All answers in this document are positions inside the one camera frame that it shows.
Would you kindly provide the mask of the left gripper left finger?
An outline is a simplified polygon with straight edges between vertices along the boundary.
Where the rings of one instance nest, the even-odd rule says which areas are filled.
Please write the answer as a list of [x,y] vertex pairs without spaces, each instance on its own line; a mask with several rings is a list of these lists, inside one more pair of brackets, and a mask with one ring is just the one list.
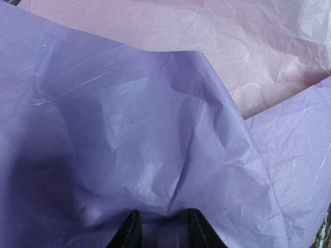
[[142,219],[137,209],[132,210],[106,248],[142,248]]

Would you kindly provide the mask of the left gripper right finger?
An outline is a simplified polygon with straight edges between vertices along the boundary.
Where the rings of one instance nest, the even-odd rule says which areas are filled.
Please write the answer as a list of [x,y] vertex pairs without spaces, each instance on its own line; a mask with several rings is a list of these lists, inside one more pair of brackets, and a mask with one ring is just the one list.
[[200,210],[188,210],[187,227],[189,247],[228,248]]

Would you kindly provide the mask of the pink purple wrapping paper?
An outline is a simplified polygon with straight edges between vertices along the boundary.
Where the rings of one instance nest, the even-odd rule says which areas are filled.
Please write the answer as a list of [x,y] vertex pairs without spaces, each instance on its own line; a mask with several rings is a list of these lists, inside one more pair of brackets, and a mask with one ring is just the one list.
[[1,1],[1,247],[330,247],[330,1]]

